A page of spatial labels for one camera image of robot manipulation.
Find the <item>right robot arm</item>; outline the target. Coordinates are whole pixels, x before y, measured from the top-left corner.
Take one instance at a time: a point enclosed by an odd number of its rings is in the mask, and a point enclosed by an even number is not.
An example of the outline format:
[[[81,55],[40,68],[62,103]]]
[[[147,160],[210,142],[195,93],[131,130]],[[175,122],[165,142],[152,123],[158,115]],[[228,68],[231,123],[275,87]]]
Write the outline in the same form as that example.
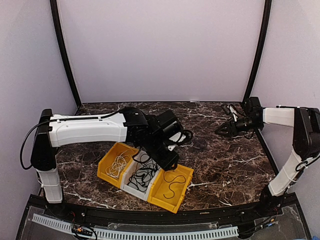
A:
[[[287,191],[298,182],[304,171],[320,158],[320,111],[302,106],[263,107],[258,97],[249,97],[242,104],[243,113],[232,105],[222,109],[230,118],[222,123],[215,134],[227,138],[244,136],[264,126],[284,127],[291,130],[291,151],[281,169],[261,191],[255,213],[266,217],[282,206]]]

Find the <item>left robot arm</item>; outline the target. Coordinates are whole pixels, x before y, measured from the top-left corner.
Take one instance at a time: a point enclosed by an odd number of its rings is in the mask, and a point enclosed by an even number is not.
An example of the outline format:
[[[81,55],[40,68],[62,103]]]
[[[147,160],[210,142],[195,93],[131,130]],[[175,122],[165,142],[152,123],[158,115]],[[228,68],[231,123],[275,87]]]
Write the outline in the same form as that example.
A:
[[[71,208],[63,201],[57,148],[90,142],[131,143],[143,148],[152,160],[168,171],[178,164],[179,156],[174,148],[187,139],[173,111],[150,115],[135,107],[125,107],[109,114],[82,116],[53,114],[51,109],[45,109],[27,136],[31,133],[35,135],[30,165],[40,177],[51,210],[60,218],[67,218]]]

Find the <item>right yellow plastic bin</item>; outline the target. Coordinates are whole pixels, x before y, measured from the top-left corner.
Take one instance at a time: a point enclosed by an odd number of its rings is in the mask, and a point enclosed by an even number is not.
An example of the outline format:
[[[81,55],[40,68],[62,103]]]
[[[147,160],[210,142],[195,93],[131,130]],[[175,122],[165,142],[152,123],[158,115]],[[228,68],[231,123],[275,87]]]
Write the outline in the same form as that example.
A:
[[[160,170],[147,202],[176,214],[185,199],[187,188],[193,178],[192,168],[178,165],[175,170]]]

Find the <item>yellow plastic bin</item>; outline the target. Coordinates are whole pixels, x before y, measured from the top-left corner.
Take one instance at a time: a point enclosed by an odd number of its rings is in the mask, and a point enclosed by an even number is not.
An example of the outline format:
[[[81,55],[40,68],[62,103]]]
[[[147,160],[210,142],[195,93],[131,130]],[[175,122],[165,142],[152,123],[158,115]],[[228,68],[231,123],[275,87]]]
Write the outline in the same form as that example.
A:
[[[178,165],[175,170],[160,170],[147,202],[176,214],[185,199],[187,188],[193,178],[192,168]]]
[[[138,152],[137,148],[121,142],[115,143],[99,161],[97,177],[120,189],[125,171]]]

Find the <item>white translucent plastic bin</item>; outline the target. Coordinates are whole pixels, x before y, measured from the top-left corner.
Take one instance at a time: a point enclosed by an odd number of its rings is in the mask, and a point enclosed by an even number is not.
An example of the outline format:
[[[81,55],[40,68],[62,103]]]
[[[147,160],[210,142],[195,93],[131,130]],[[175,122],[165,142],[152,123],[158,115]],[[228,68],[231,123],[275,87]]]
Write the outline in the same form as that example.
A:
[[[125,171],[120,189],[146,202],[160,170],[159,165],[145,151],[141,151]]]

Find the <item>left yellow plastic bin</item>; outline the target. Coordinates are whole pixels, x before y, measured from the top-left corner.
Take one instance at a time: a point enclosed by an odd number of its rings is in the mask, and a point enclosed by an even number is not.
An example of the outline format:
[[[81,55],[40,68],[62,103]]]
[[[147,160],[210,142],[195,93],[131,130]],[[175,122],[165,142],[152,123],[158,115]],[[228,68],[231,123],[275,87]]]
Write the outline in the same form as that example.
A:
[[[97,177],[120,189],[125,171],[138,152],[137,148],[121,142],[115,143],[99,161]]]

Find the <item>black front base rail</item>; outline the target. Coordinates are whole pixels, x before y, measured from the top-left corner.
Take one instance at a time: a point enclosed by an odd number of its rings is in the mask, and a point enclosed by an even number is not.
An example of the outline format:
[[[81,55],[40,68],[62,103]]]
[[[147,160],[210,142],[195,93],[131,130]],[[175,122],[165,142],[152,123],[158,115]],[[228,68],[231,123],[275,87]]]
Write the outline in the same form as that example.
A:
[[[256,212],[256,204],[200,210],[180,210],[177,213],[156,208],[153,211],[136,211],[141,202],[129,194],[114,197],[118,204],[130,203],[128,210],[91,207],[83,204],[62,202],[48,204],[45,198],[30,195],[15,238],[17,240],[76,240],[78,237],[32,222],[34,214],[74,223],[88,228],[103,227],[147,229],[166,227],[170,230],[186,228],[191,231],[238,227],[237,237],[226,240],[310,240],[310,234],[302,208],[294,193],[282,199],[282,204],[262,215]]]

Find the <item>right black frame post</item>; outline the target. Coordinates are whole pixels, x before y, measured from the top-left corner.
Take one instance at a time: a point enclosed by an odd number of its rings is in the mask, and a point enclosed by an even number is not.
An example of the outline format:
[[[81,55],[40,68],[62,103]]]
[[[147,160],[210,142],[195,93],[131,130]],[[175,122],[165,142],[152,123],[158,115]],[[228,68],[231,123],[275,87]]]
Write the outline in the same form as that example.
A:
[[[272,9],[272,0],[265,0],[264,1],[264,7],[263,7],[263,14],[262,14],[262,20],[261,20],[261,26],[259,31],[259,37],[257,41],[256,51],[252,63],[252,68],[250,71],[250,75],[248,78],[247,86],[244,92],[244,96],[242,99],[242,102],[244,103],[247,98],[251,96],[251,93],[254,88],[254,84],[256,81],[256,77],[258,74],[260,62],[263,55],[263,50],[265,46],[266,36],[268,32],[268,26],[269,26],[269,20],[271,15],[271,9]]]

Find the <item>black frame post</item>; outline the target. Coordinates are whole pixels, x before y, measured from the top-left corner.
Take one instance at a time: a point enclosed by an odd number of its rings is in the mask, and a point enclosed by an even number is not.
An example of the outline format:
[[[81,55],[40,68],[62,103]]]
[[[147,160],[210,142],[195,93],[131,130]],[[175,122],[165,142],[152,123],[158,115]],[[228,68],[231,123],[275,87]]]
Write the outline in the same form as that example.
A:
[[[272,0],[265,0],[264,1],[264,7],[263,7],[263,14],[262,14],[262,20],[261,20],[261,26],[259,31],[259,37],[257,41],[256,51],[252,63],[252,68],[250,71],[250,75],[248,78],[247,86],[244,92],[244,96],[242,99],[242,102],[244,103],[247,98],[251,96],[251,93],[254,88],[254,84],[256,81],[256,77],[258,74],[260,62],[263,55],[263,50],[265,46],[266,36],[268,32],[268,26],[269,26],[269,20],[271,15],[271,9],[272,9]]]
[[[82,101],[76,86],[76,81],[73,76],[71,64],[69,61],[69,56],[67,53],[67,48],[64,40],[64,35],[63,35],[63,29],[61,25],[61,19],[60,19],[60,14],[59,14],[59,8],[58,8],[58,1],[57,0],[50,0],[50,10],[51,10],[51,16],[52,16],[52,21],[53,21],[53,26],[54,26],[54,31],[55,31],[55,36],[60,52],[60,57],[62,60],[62,64],[64,67],[64,71],[67,77],[68,85],[71,90],[74,102],[76,106],[79,108],[82,105]]]

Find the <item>left black frame post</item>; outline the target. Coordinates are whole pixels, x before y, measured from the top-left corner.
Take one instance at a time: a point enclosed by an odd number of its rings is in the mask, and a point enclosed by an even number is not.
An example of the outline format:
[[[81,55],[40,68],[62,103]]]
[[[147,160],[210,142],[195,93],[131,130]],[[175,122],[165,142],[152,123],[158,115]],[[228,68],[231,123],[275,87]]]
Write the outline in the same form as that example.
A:
[[[50,10],[51,10],[51,16],[52,16],[52,21],[53,21],[53,26],[54,26],[54,31],[55,31],[55,36],[60,52],[60,57],[62,60],[62,64],[64,67],[64,71],[67,77],[68,85],[71,90],[74,102],[76,106],[79,108],[82,105],[82,101],[76,86],[76,81],[73,76],[71,64],[69,61],[69,56],[67,53],[67,48],[64,40],[64,35],[63,35],[63,29],[61,25],[61,19],[60,19],[60,14],[59,14],[59,8],[58,8],[58,1],[57,0],[50,0]]]

